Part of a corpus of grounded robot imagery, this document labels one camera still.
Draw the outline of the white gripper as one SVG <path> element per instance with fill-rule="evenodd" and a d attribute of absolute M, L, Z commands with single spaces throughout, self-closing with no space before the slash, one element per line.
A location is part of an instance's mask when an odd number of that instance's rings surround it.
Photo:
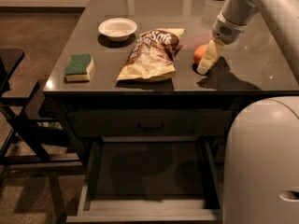
<path fill-rule="evenodd" d="M 220 12 L 212 26 L 213 37 L 217 39 L 209 41 L 205 57 L 197 64 L 200 75 L 204 75 L 218 61 L 223 54 L 224 44 L 234 43 L 245 32 L 247 24 L 236 15 Z"/>

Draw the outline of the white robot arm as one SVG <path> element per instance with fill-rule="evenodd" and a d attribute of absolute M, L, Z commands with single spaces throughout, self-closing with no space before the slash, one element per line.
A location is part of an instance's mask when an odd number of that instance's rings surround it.
<path fill-rule="evenodd" d="M 299 0 L 226 0 L 212 28 L 226 45 L 259 12 L 299 76 Z M 235 118 L 227 140 L 223 224 L 299 224 L 299 97 L 263 99 Z"/>

